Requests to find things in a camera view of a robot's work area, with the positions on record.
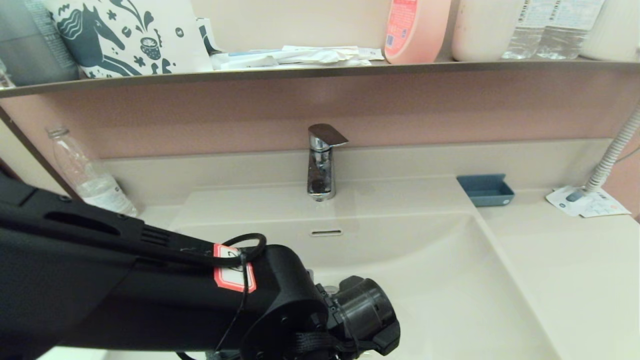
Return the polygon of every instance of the flexible hose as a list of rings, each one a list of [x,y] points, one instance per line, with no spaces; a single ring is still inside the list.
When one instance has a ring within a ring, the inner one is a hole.
[[[611,174],[611,169],[613,165],[616,164],[622,150],[624,150],[629,141],[631,141],[638,129],[640,129],[640,101],[636,104],[634,113],[622,127],[622,130],[620,130],[611,145],[609,145],[607,152],[605,152],[593,175],[591,175],[589,182],[587,182],[584,188],[585,193],[596,192],[602,187],[609,177],[609,174]]]

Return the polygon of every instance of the red warning label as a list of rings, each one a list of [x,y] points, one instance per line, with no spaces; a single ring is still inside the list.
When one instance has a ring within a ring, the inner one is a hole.
[[[213,256],[216,258],[235,258],[240,251],[235,247],[228,247],[220,244],[213,244]],[[257,289],[255,277],[253,276],[253,265],[246,265],[247,279],[249,280],[249,292],[252,293]],[[220,288],[229,290],[244,291],[244,279],[242,274],[242,265],[235,268],[214,268],[213,278]]]

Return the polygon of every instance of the horse illustration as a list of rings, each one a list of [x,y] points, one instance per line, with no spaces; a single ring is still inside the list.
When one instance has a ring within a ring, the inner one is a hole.
[[[99,37],[111,41],[120,50],[124,50],[125,46],[102,21],[95,6],[93,11],[89,10],[86,4],[82,11],[75,9],[67,18],[58,22],[58,30],[76,62],[81,66],[98,66],[123,76],[141,75],[126,62],[102,53]]]

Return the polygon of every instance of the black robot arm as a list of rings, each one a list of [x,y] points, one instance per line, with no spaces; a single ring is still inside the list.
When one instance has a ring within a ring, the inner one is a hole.
[[[227,245],[248,239],[259,242],[221,258],[219,245],[0,176],[0,360],[56,345],[323,360],[397,347],[375,282],[350,277],[328,295],[287,247],[260,234]],[[229,268],[252,288],[220,284]]]

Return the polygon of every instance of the blue tray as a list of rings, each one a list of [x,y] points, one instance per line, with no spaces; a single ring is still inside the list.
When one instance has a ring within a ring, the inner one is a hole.
[[[515,193],[504,182],[505,174],[458,176],[458,182],[476,207],[505,206]]]

